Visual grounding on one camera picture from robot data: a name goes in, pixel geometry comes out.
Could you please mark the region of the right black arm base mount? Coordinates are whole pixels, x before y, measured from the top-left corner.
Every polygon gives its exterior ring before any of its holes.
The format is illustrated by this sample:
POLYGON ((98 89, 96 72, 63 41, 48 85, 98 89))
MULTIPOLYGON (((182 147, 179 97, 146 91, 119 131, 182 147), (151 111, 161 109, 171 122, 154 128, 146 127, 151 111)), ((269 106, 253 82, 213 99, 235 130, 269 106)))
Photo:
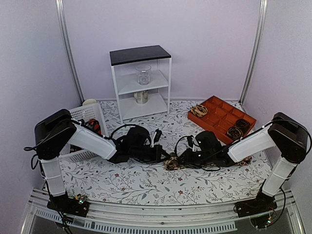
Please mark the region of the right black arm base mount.
POLYGON ((251 200, 237 202, 234 205, 234 212, 238 217, 247 217, 267 212, 265 216, 250 218, 251 225, 257 229, 267 229, 275 224, 282 216, 286 206, 286 197, 283 199, 283 207, 279 215, 277 215, 277 203, 274 197, 260 196, 251 200))

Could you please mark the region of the cream floral paisley tie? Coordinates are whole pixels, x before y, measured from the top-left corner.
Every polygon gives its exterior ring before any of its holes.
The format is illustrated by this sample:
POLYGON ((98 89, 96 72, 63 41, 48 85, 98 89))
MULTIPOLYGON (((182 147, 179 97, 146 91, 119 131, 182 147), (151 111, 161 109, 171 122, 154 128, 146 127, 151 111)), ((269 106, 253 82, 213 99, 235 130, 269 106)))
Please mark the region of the cream floral paisley tie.
POLYGON ((248 166, 251 164, 252 161, 252 156, 248 156, 245 159, 243 159, 240 162, 236 162, 233 165, 228 165, 228 166, 221 166, 220 163, 213 163, 213 162, 205 162, 205 163, 200 163, 198 165, 195 164, 191 164, 191 163, 184 163, 184 162, 180 162, 178 159, 178 156, 174 153, 171 152, 170 153, 170 157, 164 161, 164 168, 167 171, 174 171, 174 170, 179 170, 179 169, 183 169, 183 168, 199 168, 199 169, 203 169, 206 171, 218 171, 221 169, 221 167, 231 167, 231 166, 248 166), (205 169, 205 167, 217 167, 218 169, 216 170, 208 170, 205 169))

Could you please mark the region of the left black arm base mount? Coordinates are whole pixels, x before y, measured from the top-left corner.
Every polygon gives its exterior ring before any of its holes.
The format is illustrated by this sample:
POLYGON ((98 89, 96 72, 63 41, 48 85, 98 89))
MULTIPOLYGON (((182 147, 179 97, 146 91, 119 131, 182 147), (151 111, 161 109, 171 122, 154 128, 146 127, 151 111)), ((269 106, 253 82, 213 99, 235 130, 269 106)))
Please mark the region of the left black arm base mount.
POLYGON ((67 193, 60 196, 50 195, 47 208, 60 213, 86 217, 89 211, 90 203, 86 195, 78 194, 70 198, 67 193))

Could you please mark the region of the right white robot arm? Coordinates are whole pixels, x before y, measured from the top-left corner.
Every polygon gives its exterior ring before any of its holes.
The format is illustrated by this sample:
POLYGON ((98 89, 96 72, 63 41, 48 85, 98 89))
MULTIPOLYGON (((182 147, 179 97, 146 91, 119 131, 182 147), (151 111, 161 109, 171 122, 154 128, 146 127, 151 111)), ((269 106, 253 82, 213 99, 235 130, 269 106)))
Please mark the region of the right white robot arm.
POLYGON ((260 129, 230 145, 221 146, 211 131, 199 133, 195 140, 199 150, 188 148, 177 158, 182 165, 214 164, 218 167, 230 167, 242 162, 245 158, 277 147, 281 153, 268 178, 263 182, 258 198, 252 202, 255 212, 261 213, 271 204, 283 183, 296 169, 312 149, 312 136, 297 121, 278 112, 273 119, 260 129))

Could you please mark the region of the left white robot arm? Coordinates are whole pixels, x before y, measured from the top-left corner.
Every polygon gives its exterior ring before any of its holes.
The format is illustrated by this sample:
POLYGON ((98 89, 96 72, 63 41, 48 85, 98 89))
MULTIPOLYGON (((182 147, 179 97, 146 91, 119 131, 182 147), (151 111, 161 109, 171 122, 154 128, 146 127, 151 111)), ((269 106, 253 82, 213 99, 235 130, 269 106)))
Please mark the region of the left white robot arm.
POLYGON ((154 135, 144 127, 128 125, 127 134, 114 138, 104 136, 88 127, 84 122, 72 118, 67 109, 61 109, 35 126, 35 146, 24 147, 24 151, 35 151, 47 182, 47 188, 54 198, 53 203, 63 212, 73 204, 61 175, 59 155, 67 145, 74 145, 92 152, 111 163, 122 163, 135 159, 142 163, 159 163, 170 155, 158 144, 162 132, 154 135))

